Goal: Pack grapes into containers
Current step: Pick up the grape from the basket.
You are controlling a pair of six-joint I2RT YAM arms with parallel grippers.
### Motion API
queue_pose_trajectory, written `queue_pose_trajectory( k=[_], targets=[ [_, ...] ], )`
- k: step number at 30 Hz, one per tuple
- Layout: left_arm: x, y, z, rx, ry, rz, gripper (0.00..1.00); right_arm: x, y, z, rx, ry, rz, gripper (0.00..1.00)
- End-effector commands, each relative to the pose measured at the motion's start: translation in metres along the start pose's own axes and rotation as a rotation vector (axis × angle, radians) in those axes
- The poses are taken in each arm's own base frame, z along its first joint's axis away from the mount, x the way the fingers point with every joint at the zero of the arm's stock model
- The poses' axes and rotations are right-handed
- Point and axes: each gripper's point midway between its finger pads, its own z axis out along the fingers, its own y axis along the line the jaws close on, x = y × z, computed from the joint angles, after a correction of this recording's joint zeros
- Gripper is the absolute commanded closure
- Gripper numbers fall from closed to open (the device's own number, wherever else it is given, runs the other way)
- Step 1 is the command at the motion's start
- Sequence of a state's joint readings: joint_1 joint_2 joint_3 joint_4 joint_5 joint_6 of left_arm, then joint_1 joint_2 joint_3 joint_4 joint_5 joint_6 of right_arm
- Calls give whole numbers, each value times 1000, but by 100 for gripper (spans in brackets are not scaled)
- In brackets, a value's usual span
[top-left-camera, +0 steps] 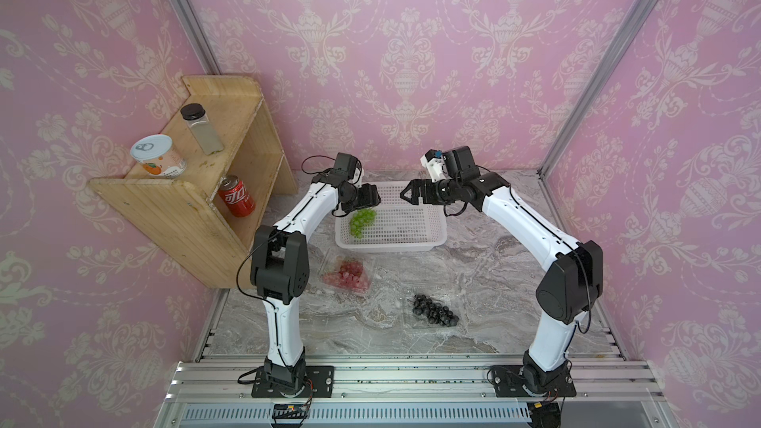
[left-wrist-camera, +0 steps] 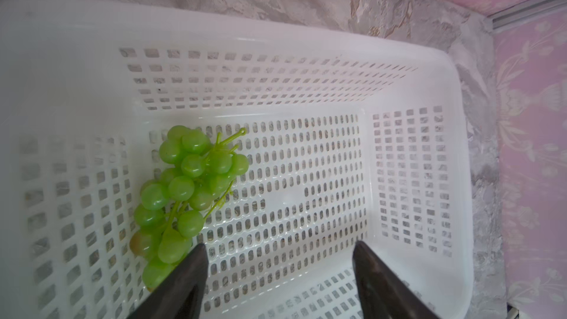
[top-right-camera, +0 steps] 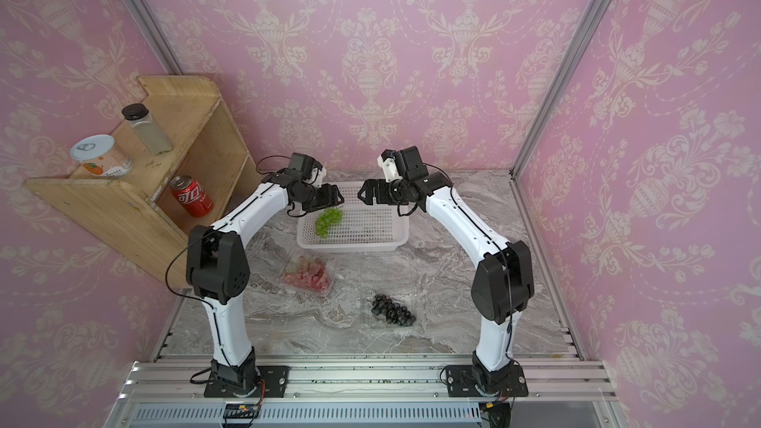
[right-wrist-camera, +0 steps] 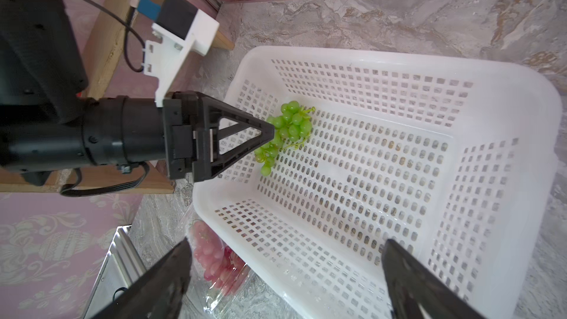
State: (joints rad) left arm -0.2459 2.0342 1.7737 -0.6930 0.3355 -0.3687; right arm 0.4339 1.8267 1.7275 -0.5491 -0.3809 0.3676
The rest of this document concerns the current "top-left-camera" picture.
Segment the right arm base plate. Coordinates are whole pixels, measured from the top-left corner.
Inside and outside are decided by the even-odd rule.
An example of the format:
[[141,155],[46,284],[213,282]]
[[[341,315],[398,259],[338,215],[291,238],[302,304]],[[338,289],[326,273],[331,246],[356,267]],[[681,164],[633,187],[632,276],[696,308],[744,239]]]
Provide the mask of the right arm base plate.
[[531,365],[491,366],[486,378],[497,397],[554,399],[577,395],[569,363],[548,373]]

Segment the red grape bunch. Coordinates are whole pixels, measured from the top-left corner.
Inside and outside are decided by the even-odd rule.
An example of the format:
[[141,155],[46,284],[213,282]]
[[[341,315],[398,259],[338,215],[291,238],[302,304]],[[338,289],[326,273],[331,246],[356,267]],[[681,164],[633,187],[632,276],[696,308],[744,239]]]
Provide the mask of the red grape bunch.
[[321,279],[325,285],[355,293],[365,293],[371,285],[365,264],[354,258],[338,258]]

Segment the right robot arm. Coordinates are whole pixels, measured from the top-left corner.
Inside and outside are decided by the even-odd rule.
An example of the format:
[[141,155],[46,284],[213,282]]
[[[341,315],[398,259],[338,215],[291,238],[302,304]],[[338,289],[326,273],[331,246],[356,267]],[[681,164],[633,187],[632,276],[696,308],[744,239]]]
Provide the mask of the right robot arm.
[[535,211],[496,172],[475,163],[469,147],[430,150],[421,159],[428,178],[410,180],[400,198],[412,205],[461,202],[503,226],[537,259],[543,278],[535,296],[542,310],[520,371],[524,388],[554,396],[570,376],[567,352],[582,321],[604,291],[604,252],[565,233]]

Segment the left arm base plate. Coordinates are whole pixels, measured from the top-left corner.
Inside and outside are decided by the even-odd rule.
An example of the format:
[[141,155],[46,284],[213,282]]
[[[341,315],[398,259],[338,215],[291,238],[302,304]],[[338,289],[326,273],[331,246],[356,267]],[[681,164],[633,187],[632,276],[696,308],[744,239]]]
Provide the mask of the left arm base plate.
[[334,366],[278,365],[258,368],[252,386],[252,398],[331,398],[335,378]]

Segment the clear plastic clamshell container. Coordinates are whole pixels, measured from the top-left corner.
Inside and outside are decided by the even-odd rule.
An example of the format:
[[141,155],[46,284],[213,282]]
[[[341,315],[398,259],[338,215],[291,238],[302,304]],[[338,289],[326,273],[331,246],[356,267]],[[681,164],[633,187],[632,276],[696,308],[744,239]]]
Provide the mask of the clear plastic clamshell container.
[[356,294],[366,294],[372,285],[375,262],[353,255],[329,256],[320,271],[319,283]]

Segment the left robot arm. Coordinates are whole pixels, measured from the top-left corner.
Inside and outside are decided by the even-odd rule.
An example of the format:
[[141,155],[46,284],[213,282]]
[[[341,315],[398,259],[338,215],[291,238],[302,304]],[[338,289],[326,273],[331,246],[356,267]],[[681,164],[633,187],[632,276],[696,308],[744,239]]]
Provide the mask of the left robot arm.
[[255,233],[250,281],[265,306],[269,333],[263,379],[282,394],[296,396],[307,384],[299,305],[310,276],[309,239],[325,217],[335,212],[347,216],[381,203],[377,187],[362,177],[358,158],[338,154],[333,166],[312,177],[293,210]]

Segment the black grape bunch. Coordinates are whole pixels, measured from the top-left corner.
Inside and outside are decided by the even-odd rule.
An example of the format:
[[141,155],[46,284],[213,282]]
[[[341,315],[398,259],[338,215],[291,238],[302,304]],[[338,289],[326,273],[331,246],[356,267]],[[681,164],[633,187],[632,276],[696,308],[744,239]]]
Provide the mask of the black grape bunch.
[[456,327],[460,317],[446,304],[426,294],[418,293],[412,299],[412,314],[431,325]]

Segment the green grape bunch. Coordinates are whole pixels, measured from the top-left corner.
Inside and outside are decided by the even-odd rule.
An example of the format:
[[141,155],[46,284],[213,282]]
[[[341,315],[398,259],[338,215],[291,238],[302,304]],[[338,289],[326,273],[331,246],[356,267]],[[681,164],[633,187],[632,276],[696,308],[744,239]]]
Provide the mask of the green grape bunch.
[[374,209],[362,209],[353,213],[350,220],[350,234],[357,240],[362,240],[365,233],[375,225],[377,212]]

